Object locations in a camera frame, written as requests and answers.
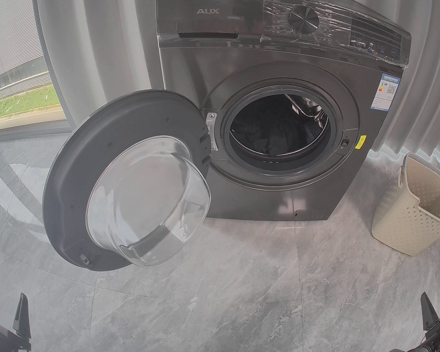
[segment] building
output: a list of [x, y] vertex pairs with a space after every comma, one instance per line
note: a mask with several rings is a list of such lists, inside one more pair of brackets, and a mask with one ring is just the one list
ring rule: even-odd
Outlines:
[[0, 98], [50, 83], [32, 0], [0, 0]]

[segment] washing machine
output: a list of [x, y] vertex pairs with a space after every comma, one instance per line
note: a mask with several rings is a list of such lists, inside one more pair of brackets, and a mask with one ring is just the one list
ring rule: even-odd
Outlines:
[[164, 90], [64, 144], [49, 240], [91, 270], [157, 264], [205, 216], [325, 220], [385, 120], [411, 36], [352, 0], [155, 0]]

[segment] beige laundry basket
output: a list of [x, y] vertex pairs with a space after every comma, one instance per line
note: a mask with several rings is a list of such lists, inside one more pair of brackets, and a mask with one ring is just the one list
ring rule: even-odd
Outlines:
[[440, 171], [407, 154], [398, 180], [376, 208], [372, 234], [411, 256], [440, 238]]

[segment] washing machine door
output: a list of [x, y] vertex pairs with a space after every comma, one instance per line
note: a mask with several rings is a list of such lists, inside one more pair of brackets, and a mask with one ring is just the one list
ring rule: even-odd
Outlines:
[[156, 265], [192, 238], [210, 206], [210, 136], [169, 91], [138, 91], [86, 119], [57, 154], [43, 218], [55, 250], [94, 271]]

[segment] marble floor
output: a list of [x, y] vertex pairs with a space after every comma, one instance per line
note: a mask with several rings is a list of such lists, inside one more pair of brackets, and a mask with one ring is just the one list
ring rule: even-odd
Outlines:
[[24, 292], [33, 351], [387, 352], [421, 341], [424, 290], [440, 314], [440, 240], [409, 257], [371, 236], [399, 167], [383, 154], [329, 220], [207, 219], [173, 259], [97, 274], [60, 258], [43, 227], [65, 138], [0, 142], [0, 323]]

